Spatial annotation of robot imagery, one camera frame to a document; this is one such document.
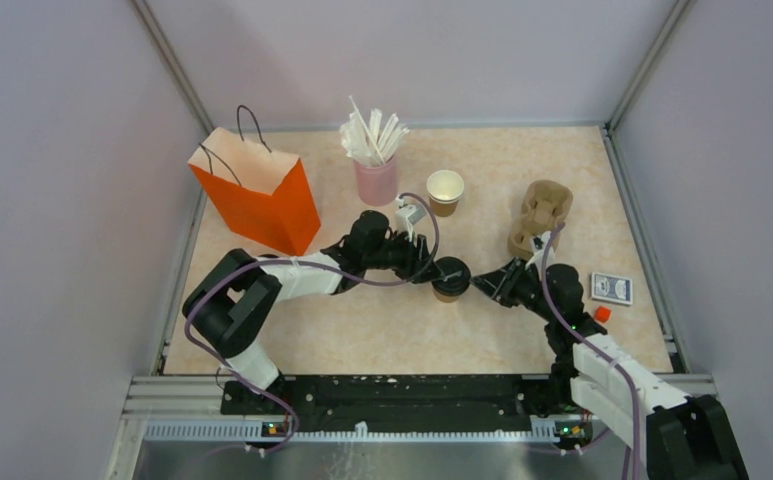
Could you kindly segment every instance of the paper bag handle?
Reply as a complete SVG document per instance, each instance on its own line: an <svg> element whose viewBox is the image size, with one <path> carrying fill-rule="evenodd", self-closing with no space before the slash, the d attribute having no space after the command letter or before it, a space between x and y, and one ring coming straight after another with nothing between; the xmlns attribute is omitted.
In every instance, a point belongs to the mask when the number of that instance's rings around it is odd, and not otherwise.
<svg viewBox="0 0 773 480"><path fill-rule="evenodd" d="M239 128L239 138L241 138L243 142L245 141L245 135L242 133L242 121L240 117L240 114L242 113L243 108L247 110L248 113L251 114L251 118L254 119L254 125L256 125L256 133L257 135L259 135L259 141L262 142L263 145L265 145L265 148L267 148L270 153L271 148L268 146L267 143L265 143L265 140L262 139L262 130L259 129L259 122L256 121L256 115L254 115L253 110L251 110L250 108L244 105L239 105L239 108L236 109L236 127Z"/></svg>
<svg viewBox="0 0 773 480"><path fill-rule="evenodd" d="M242 182L239 181L239 177L236 176L236 172L234 172L233 169L230 168L230 165L227 165L227 162L225 162L224 159L219 157L217 153L207 148L206 145L204 145L203 143L199 143L198 145L200 145L201 149L203 149L203 153L206 154L206 159L209 161L210 175L215 175L215 172L212 171L212 157L215 157L218 159L219 162L221 162L222 164L224 164L225 167L227 167L227 170L229 170L231 174L233 174L233 178L236 179L236 183L238 183L240 187L242 186Z"/></svg>

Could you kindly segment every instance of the black cup lid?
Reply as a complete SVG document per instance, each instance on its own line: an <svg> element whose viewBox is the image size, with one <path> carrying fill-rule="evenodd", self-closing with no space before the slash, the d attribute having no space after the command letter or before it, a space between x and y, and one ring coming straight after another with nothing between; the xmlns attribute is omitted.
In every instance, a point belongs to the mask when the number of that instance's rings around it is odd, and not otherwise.
<svg viewBox="0 0 773 480"><path fill-rule="evenodd" d="M442 272L439 280L433 280L433 289L442 295L462 295L471 285L471 270L457 257L442 257L436 260L436 266Z"/></svg>

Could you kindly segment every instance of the paper cup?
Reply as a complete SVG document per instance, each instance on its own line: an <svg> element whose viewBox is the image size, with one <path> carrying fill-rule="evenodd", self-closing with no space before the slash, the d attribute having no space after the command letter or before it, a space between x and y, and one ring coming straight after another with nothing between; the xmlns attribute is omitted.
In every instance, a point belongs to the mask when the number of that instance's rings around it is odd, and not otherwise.
<svg viewBox="0 0 773 480"><path fill-rule="evenodd" d="M427 179L427 196L437 217L454 213L464 190L463 177L451 170L439 170Z"/></svg>

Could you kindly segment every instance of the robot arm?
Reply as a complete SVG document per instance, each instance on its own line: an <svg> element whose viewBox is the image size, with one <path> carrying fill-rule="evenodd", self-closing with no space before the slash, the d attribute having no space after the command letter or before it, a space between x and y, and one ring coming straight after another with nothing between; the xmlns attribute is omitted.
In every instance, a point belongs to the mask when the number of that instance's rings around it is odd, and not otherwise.
<svg viewBox="0 0 773 480"><path fill-rule="evenodd" d="M550 388L537 395L535 413L544 415L560 405L578 405L603 420L628 446L633 445L633 415L639 415L640 438L644 439L641 461L652 480L747 479L719 401L710 395L694 398L666 384L624 352L604 327L584 312L583 287L577 271L569 265L548 267L545 275L551 298L572 328L613 361L604 360L578 342L557 321L545 301L537 268L548 236L534 241L538 253L530 261L514 258L496 271L473 277L472 284L497 303L522 305L548 322L545 334L556 357ZM630 388L616 365L633 378L639 412L633 411Z"/></svg>
<svg viewBox="0 0 773 480"><path fill-rule="evenodd" d="M396 215L402 231L389 227L389 219L376 211L365 211L349 234L336 244L289 264L262 265L230 282L207 301L195 315L193 326L230 367L256 387L268 389L280 376L277 366L256 341L272 306L304 295L344 293L359 283L340 272L359 278L369 269L392 270L402 280L424 283L441 276L432 261L423 235L414 235L412 225L423 215L414 205L404 205ZM253 258L242 249L232 250L213 268L183 304L187 315L216 285L241 267L272 257ZM324 265L329 270L301 263ZM241 292L238 300L230 293Z"/></svg>

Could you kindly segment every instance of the brown paper cup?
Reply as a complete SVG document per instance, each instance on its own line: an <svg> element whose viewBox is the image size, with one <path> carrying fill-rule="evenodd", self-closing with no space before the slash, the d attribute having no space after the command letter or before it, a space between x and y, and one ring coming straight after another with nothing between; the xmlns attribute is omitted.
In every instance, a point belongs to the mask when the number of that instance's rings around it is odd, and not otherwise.
<svg viewBox="0 0 773 480"><path fill-rule="evenodd" d="M451 170L433 172L427 179L427 196L430 207L437 217L447 217L454 213L463 196L465 183L463 178Z"/></svg>
<svg viewBox="0 0 773 480"><path fill-rule="evenodd" d="M438 298L442 303L454 303L460 298L460 295L445 295L437 292L436 290L433 290L433 295L435 295L436 298Z"/></svg>
<svg viewBox="0 0 773 480"><path fill-rule="evenodd" d="M451 216L451 214L457 211L457 204L460 203L459 200L451 203L440 203L431 196L428 196L427 199L430 201L430 208L433 209L433 214L437 217Z"/></svg>

